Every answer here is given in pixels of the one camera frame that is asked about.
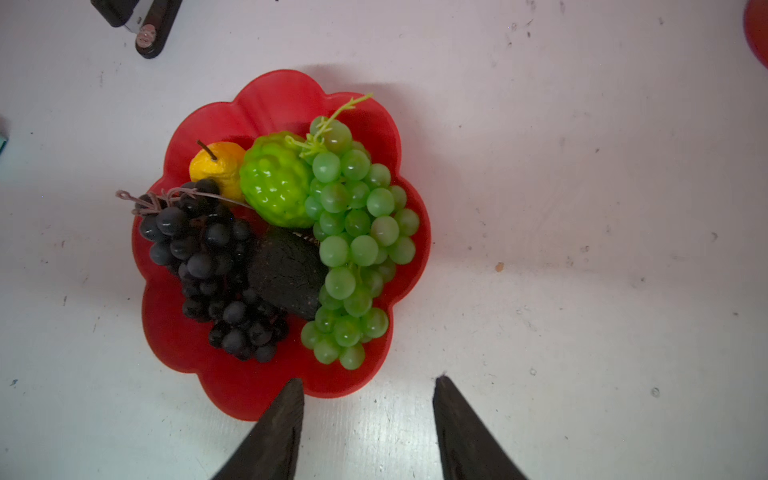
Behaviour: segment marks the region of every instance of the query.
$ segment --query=black stapler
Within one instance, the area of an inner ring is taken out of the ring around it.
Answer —
[[[113,27],[136,34],[136,51],[155,58],[165,46],[181,0],[91,0],[91,4]]]

